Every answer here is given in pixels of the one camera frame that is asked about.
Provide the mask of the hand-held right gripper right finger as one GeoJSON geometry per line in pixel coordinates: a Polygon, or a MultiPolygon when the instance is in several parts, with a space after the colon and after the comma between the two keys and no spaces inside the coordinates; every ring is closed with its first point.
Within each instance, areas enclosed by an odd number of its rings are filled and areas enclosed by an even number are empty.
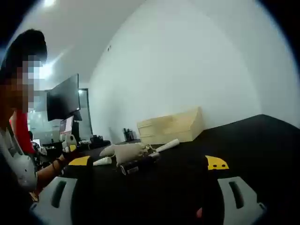
{"type": "Polygon", "coordinates": [[[218,178],[217,183],[224,205],[223,225],[254,225],[264,215],[257,193],[241,177],[218,178]]]}

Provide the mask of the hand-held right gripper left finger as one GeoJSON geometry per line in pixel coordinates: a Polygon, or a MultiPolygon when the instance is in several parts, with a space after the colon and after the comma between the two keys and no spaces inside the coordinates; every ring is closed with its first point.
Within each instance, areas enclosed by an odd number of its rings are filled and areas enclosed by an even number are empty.
{"type": "Polygon", "coordinates": [[[55,177],[32,204],[30,211],[43,225],[83,225],[90,221],[93,192],[90,156],[71,161],[62,176],[55,177]]]}

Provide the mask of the person's left hand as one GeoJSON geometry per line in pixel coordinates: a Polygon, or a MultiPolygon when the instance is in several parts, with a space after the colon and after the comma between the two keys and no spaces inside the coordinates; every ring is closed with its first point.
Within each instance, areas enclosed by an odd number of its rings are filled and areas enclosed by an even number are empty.
{"type": "Polygon", "coordinates": [[[77,158],[77,153],[74,152],[69,152],[69,153],[65,153],[63,152],[60,157],[59,160],[62,163],[63,166],[68,165],[72,160],[74,160],[75,158],[77,158]]]}

